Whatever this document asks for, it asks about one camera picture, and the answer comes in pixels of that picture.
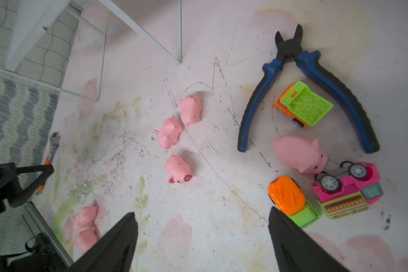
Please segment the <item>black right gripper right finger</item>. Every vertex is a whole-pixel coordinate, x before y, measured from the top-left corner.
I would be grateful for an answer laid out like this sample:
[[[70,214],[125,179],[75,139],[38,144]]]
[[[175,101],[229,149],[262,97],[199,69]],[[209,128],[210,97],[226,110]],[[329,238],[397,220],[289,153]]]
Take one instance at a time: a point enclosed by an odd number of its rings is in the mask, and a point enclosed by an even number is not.
[[[269,232],[281,272],[348,271],[276,207],[270,210]]]

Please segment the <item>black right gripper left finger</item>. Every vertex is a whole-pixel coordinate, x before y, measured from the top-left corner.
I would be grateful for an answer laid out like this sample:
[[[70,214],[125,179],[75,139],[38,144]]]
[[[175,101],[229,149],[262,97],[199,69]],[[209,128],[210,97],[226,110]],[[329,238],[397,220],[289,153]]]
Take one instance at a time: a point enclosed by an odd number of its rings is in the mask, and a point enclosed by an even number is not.
[[[135,213],[127,213],[68,272],[129,272],[138,240]]]

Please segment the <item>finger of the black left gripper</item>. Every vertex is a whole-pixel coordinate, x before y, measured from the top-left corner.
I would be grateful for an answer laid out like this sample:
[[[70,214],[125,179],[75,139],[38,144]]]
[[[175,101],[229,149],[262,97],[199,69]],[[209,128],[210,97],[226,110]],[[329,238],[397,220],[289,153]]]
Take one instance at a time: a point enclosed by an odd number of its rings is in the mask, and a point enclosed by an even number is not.
[[[7,200],[11,207],[25,204],[53,172],[51,164],[29,167],[17,167],[15,163],[0,164],[0,214],[6,211],[4,200]],[[23,173],[36,175],[36,179],[24,189],[19,183],[19,175]]]

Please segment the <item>green orange toy mixer truck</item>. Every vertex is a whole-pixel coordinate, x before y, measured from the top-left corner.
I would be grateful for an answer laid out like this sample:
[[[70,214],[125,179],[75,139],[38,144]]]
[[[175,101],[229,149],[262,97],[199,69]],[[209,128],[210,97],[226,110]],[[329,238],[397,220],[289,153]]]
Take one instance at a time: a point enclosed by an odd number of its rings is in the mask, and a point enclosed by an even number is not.
[[[306,198],[294,179],[281,176],[268,186],[273,204],[298,227],[307,227],[321,218],[317,208]]]

